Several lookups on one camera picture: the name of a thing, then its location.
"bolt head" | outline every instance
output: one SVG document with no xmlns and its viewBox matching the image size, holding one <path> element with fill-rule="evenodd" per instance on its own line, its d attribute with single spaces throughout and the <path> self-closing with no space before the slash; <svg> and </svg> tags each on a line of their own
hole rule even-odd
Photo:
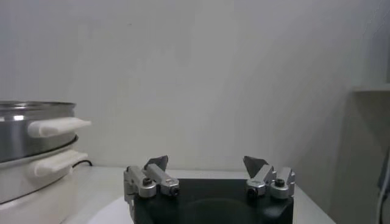
<svg viewBox="0 0 390 224">
<path fill-rule="evenodd" d="M 147 178 L 144 178 L 144 179 L 142 180 L 142 185 L 143 185 L 143 186 L 148 186 L 148 185 L 151 185 L 152 182 L 153 182 L 153 181 L 152 181 L 149 177 L 147 177 Z"/>
<path fill-rule="evenodd" d="M 284 187 L 285 186 L 285 181 L 282 179 L 276 179 L 275 180 L 275 186 L 277 187 Z"/>
</svg>

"metal gripper jaw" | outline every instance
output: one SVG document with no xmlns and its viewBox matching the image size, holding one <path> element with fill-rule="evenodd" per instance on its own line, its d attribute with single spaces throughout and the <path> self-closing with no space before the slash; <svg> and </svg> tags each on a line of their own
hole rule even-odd
<svg viewBox="0 0 390 224">
<path fill-rule="evenodd" d="M 287 167 L 276 172 L 274 167 L 263 159 L 244 157 L 244 164 L 250 176 L 246 181 L 249 198 L 258 198 L 267 191 L 277 199 L 287 199 L 294 195 L 295 173 Z"/>
</svg>

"screw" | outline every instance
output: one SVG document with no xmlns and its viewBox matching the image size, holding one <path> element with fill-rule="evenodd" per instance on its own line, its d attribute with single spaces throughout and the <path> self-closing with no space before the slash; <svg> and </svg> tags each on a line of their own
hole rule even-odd
<svg viewBox="0 0 390 224">
<path fill-rule="evenodd" d="M 277 187 L 284 187 L 285 186 L 285 181 L 282 179 L 276 179 L 275 180 L 275 186 Z"/>
<path fill-rule="evenodd" d="M 172 188 L 171 189 L 171 195 L 172 196 L 178 196 L 180 193 L 180 189 L 179 188 Z"/>
<path fill-rule="evenodd" d="M 150 184 L 152 184 L 152 180 L 151 180 L 149 177 L 144 178 L 144 179 L 142 180 L 142 185 L 143 185 L 143 186 L 148 186 L 148 185 L 150 185 Z"/>
<path fill-rule="evenodd" d="M 249 198 L 257 198 L 257 189 L 249 188 L 248 191 L 247 191 L 247 196 Z"/>
</svg>

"white round platform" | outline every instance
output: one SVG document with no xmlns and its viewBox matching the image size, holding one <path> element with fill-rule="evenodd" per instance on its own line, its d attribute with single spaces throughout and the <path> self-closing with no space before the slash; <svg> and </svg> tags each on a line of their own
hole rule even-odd
<svg viewBox="0 0 390 224">
<path fill-rule="evenodd" d="M 106 207 L 102 208 L 88 222 L 88 224 L 133 224 L 130 217 L 129 205 L 124 201 L 123 197 L 116 199 Z"/>
</svg>

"white table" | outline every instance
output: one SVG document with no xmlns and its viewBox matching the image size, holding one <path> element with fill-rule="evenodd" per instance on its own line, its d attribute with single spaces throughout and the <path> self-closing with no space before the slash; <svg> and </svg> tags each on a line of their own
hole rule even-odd
<svg viewBox="0 0 390 224">
<path fill-rule="evenodd" d="M 74 172 L 78 190 L 76 205 L 73 214 L 63 224 L 86 224 L 99 210 L 123 196 L 123 170 L 117 167 L 77 167 Z M 177 178 L 249 177 L 246 172 L 168 170 L 167 173 Z M 334 224 L 334 221 L 296 187 L 294 223 Z"/>
</svg>

